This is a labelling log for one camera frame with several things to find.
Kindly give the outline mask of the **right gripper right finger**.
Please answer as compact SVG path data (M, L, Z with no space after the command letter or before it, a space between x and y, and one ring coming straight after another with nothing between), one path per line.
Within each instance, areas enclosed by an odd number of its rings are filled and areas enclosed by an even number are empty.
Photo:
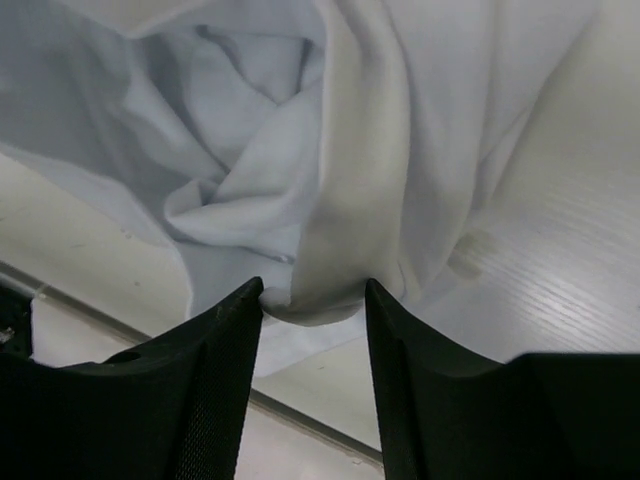
M366 327L389 479L635 479L639 358L526 353L501 364L426 325L377 281Z

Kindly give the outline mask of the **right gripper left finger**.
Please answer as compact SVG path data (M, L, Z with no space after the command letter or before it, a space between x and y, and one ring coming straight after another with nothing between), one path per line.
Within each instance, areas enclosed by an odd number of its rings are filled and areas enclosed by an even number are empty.
M252 279L101 363L33 359L30 299L1 291L5 479L230 479L262 324Z

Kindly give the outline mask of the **white skirt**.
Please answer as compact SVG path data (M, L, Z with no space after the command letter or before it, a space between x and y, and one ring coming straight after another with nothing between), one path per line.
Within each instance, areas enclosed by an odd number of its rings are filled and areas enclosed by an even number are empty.
M595 1L5 1L1 150L170 247L189 315L265 284L264 377L408 306Z

